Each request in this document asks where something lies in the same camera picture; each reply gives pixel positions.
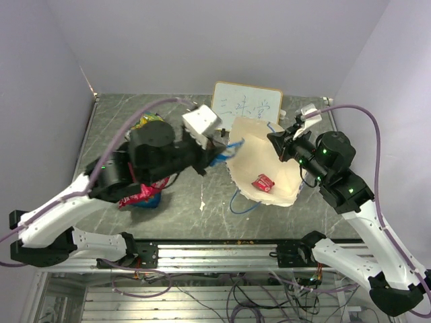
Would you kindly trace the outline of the blue checkered paper bag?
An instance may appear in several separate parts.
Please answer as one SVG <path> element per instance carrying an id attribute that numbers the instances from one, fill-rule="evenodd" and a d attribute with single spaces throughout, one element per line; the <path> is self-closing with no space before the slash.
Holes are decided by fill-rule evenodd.
<path id="1" fill-rule="evenodd" d="M 302 188 L 299 164 L 290 160 L 279 161 L 279 158 L 267 134 L 284 129 L 272 122 L 252 118 L 237 117 L 229 134 L 229 143 L 244 138 L 244 145 L 232 159 L 226 162 L 232 181 L 237 187 L 236 194 L 241 194 L 255 204 L 244 210 L 238 210 L 230 202 L 233 214 L 245 214 L 259 205 L 292 206 Z M 252 182 L 259 174 L 265 174 L 275 182 L 270 192 L 262 192 L 253 187 Z"/>

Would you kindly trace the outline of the red snack packet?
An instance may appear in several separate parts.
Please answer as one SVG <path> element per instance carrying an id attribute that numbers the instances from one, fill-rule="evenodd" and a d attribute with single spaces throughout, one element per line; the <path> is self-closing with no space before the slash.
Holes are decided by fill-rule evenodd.
<path id="1" fill-rule="evenodd" d="M 167 186 L 169 182 L 170 177 L 167 177 L 163 180 L 160 180 L 150 186 L 146 186 L 144 184 L 141 185 L 141 192 L 139 194 L 134 194 L 128 197 L 125 197 L 121 199 L 118 202 L 118 207 L 120 209 L 132 206 L 133 203 L 136 203 L 138 201 L 142 201 L 143 199 L 148 199 L 150 196 L 155 195 L 157 193 L 161 193 L 162 196 L 162 190 Z"/>

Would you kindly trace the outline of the brown m&m packet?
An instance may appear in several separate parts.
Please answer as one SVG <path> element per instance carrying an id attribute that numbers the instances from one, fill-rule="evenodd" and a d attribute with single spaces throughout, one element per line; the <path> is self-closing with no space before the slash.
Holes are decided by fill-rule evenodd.
<path id="1" fill-rule="evenodd" d="M 244 142 L 245 140 L 242 138 L 240 141 L 227 144 L 227 146 L 225 146 L 225 150 L 223 150 L 221 153 L 218 153 L 209 165 L 214 167 L 217 164 L 227 162 L 229 159 L 232 159 L 244 145 Z"/>

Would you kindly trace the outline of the small red candy packet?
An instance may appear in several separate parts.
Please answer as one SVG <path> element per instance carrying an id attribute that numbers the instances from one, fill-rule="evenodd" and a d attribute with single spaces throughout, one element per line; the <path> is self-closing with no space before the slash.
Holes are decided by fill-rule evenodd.
<path id="1" fill-rule="evenodd" d="M 275 182 L 265 174 L 259 174 L 257 176 L 257 179 L 252 182 L 252 185 L 253 187 L 262 192 L 270 192 L 271 189 L 275 186 Z"/>

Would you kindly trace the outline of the yellow green snack packet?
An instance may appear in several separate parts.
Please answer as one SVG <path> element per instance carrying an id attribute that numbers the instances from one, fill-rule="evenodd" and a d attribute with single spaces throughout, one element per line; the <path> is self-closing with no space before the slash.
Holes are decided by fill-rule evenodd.
<path id="1" fill-rule="evenodd" d="M 125 139 L 127 141 L 130 140 L 130 134 L 132 130 L 140 129 L 145 124 L 153 121 L 162 121 L 164 122 L 164 119 L 158 114 L 158 113 L 151 113 L 151 112 L 144 112 L 139 120 L 125 133 Z"/>

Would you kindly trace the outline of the blue candy packet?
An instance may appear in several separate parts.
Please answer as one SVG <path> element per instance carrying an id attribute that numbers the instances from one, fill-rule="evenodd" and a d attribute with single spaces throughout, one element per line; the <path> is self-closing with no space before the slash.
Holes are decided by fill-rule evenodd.
<path id="1" fill-rule="evenodd" d="M 157 193 L 155 195 L 150 196 L 148 199 L 143 199 L 142 201 L 138 201 L 133 203 L 134 207 L 140 207 L 144 209 L 155 209 L 158 207 L 161 201 L 161 193 Z"/>

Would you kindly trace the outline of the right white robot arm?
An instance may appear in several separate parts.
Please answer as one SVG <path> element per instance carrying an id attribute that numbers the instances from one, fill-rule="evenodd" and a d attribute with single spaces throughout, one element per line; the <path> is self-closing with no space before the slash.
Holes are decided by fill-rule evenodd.
<path id="1" fill-rule="evenodd" d="M 314 177 L 323 199 L 355 229 L 375 261 L 364 260 L 318 231 L 301 239 L 298 261 L 304 266 L 326 264 L 349 277 L 389 316 L 413 310 L 430 290 L 430 271 L 407 253 L 378 212 L 376 195 L 350 170 L 356 154 L 350 140 L 337 131 L 319 135 L 315 143 L 309 137 L 289 131 L 267 135 L 280 161 L 293 159 Z"/>

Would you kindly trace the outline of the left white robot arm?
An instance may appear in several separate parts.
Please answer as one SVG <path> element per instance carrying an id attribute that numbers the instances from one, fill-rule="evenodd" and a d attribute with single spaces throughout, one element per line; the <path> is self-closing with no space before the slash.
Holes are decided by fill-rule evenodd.
<path id="1" fill-rule="evenodd" d="M 103 235 L 76 228 L 91 213 L 138 194 L 188 167 L 205 175 L 226 146 L 213 141 L 217 120 L 183 119 L 182 136 L 164 121 L 129 133 L 129 140 L 89 164 L 63 192 L 34 211 L 12 211 L 9 227 L 18 233 L 10 258 L 18 266 L 50 267 L 72 258 L 104 258 L 132 266 L 139 251 L 131 234 Z"/>

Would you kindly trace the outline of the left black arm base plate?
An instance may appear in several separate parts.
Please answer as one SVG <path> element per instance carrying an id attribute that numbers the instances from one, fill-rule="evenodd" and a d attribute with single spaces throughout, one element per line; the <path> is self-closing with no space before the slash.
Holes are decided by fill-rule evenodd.
<path id="1" fill-rule="evenodd" d="M 136 242 L 136 252 L 122 257 L 114 264 L 125 268 L 156 268 L 158 265 L 158 246 L 154 242 Z"/>

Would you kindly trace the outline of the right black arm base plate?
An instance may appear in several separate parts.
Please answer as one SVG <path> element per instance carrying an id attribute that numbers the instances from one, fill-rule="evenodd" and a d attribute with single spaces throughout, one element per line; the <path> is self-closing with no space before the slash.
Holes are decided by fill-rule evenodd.
<path id="1" fill-rule="evenodd" d="M 278 245 L 269 256 L 277 260 L 279 268 L 314 268 L 318 262 L 306 246 Z"/>

